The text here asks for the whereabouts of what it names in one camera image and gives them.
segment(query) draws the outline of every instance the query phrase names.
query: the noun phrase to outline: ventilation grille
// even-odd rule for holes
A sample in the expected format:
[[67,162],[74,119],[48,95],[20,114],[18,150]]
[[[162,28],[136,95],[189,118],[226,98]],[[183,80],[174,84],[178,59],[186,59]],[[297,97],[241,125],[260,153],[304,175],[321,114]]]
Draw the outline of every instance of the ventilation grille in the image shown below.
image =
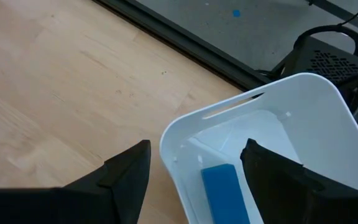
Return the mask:
[[314,51],[314,57],[310,59],[310,68],[306,70],[322,75],[333,83],[358,75],[356,64],[349,62],[346,58],[337,57],[321,50]]

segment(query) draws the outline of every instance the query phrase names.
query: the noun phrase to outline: white plastic basket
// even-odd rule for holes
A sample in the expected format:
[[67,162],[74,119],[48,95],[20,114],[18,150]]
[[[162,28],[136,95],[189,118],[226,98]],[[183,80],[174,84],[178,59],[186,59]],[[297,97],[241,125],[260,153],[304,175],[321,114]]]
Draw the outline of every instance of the white plastic basket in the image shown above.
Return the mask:
[[353,116],[330,81],[299,73],[184,115],[166,128],[160,155],[189,223],[213,223],[201,169],[226,163],[236,168],[250,222],[263,223],[240,160],[248,138],[358,190],[358,126]]

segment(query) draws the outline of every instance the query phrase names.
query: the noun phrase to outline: black cable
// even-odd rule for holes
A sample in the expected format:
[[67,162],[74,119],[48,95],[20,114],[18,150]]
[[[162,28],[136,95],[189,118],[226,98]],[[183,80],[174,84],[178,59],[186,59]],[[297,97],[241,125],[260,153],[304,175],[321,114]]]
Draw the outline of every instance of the black cable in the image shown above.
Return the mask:
[[351,20],[353,20],[354,18],[356,18],[358,16],[358,12],[356,14],[354,14],[351,18],[349,18],[348,20],[338,23],[337,25],[327,25],[327,26],[319,26],[319,27],[315,27],[312,28],[310,30],[307,30],[306,32],[302,33],[301,35],[299,35],[299,37],[297,38],[297,40],[295,41],[293,48],[298,47],[300,44],[302,44],[305,39],[313,34],[317,34],[320,32],[338,32],[338,33],[342,33],[342,34],[346,34],[347,36],[349,36],[351,39],[353,39],[354,44],[355,44],[355,48],[354,48],[354,55],[358,56],[358,33],[348,27],[344,27],[344,24],[347,24],[348,22],[350,22]]
[[256,71],[259,72],[259,73],[262,74],[262,75],[265,75],[265,76],[269,76],[269,75],[272,74],[272,72],[271,72],[271,71],[268,71],[268,70],[258,69],[258,70],[256,70]]
[[338,26],[343,26],[343,25],[347,24],[348,22],[352,21],[357,16],[358,16],[358,12],[356,14],[354,14],[350,19],[346,20],[345,22],[339,23]]

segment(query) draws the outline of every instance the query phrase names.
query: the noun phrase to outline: metal frame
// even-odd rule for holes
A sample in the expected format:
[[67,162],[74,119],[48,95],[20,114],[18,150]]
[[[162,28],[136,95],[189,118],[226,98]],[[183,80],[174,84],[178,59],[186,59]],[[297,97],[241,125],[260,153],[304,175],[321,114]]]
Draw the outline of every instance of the metal frame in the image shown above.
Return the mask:
[[270,80],[135,0],[93,0],[196,63],[246,91]]

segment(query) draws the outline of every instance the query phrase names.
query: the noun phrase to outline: floor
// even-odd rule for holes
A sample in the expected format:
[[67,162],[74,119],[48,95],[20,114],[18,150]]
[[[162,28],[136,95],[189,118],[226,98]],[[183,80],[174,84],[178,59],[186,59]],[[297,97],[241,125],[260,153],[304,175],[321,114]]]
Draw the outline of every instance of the floor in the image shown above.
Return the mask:
[[239,93],[91,0],[0,0],[0,187],[63,186],[150,139],[139,223],[186,223],[160,136]]
[[[304,31],[342,20],[306,0],[136,0],[254,69],[272,69]],[[356,13],[358,0],[329,0]],[[358,28],[346,25],[358,32]],[[322,41],[352,52],[353,41],[335,33]]]

